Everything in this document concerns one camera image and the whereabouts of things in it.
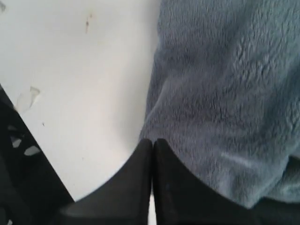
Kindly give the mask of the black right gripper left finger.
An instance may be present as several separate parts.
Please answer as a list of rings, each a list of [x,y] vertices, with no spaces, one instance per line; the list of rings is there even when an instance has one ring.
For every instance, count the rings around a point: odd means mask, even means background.
[[[151,193],[152,142],[141,140],[105,184],[62,208],[58,225],[146,225]]]

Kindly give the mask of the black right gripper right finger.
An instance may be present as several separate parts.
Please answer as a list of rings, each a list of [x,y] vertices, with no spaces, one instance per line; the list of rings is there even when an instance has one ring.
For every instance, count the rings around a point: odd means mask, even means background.
[[[167,141],[153,148],[153,192],[159,225],[298,225],[300,205],[263,199],[246,209],[198,180]]]

